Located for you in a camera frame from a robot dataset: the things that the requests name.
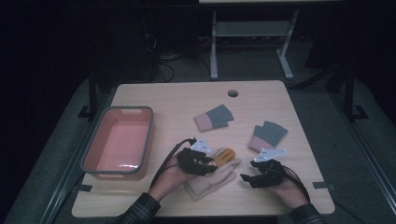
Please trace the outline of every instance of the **person's right hand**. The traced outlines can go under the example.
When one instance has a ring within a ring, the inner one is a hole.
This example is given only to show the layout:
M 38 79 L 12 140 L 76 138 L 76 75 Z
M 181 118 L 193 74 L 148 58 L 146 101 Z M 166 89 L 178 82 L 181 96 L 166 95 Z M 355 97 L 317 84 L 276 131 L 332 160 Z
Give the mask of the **person's right hand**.
M 299 179 L 289 169 L 284 168 L 288 175 L 291 175 L 295 179 Z M 301 205 L 309 203 L 305 198 L 305 195 L 301 190 L 289 179 L 285 178 L 280 185 L 265 188 L 277 195 L 283 203 L 291 210 Z

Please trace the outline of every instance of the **plaid sleeve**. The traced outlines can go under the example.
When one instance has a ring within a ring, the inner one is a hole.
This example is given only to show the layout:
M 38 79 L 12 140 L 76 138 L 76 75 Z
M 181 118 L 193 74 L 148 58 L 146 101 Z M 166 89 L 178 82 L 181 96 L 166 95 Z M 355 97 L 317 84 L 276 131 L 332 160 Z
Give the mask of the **plaid sleeve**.
M 155 199 L 142 193 L 124 214 L 109 220 L 107 224 L 149 224 L 160 208 Z
M 290 212 L 290 217 L 295 224 L 323 224 L 326 223 L 323 216 L 312 203 L 302 205 Z

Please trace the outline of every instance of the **beige glove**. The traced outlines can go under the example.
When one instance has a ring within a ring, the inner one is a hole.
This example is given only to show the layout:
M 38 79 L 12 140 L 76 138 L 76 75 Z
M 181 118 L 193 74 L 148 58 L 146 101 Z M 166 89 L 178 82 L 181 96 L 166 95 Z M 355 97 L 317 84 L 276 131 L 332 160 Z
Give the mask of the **beige glove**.
M 228 148 L 221 148 L 214 156 L 209 155 L 208 157 L 214 158 L 215 162 L 217 161 L 219 163 L 217 164 L 219 168 L 212 174 L 198 176 L 184 184 L 185 189 L 194 201 L 201 200 L 207 194 L 220 189 L 225 184 L 234 180 L 236 173 L 233 172 L 233 169 L 241 162 L 238 158 L 234 159 L 234 152 L 230 152 Z

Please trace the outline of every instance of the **gray and pink cloth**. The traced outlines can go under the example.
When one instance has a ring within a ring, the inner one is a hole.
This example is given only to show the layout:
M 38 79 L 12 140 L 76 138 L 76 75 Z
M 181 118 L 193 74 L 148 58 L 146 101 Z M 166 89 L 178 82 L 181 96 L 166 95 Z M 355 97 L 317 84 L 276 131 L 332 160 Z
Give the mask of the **gray and pink cloth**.
M 263 148 L 274 149 L 286 133 L 288 133 L 288 130 L 266 120 L 262 126 L 256 125 L 254 127 L 253 137 L 248 146 L 259 152 Z
M 219 105 L 204 114 L 194 117 L 201 132 L 228 126 L 228 121 L 233 120 L 233 114 L 225 105 Z

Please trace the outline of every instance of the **pink cloth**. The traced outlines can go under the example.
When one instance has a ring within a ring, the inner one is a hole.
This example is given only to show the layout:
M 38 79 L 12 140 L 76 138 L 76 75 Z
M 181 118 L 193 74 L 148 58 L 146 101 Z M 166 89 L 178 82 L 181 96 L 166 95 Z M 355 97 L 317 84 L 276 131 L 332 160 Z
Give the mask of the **pink cloth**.
M 249 147 L 256 149 L 257 151 L 261 152 L 262 149 L 274 149 L 274 146 L 271 146 L 269 143 L 265 142 L 264 140 L 260 139 L 257 136 L 253 136 L 250 139 L 250 142 L 248 144 Z
M 207 114 L 200 114 L 198 116 L 195 116 L 194 119 L 198 125 L 198 130 L 200 132 L 213 129 L 212 121 L 210 121 L 210 118 Z

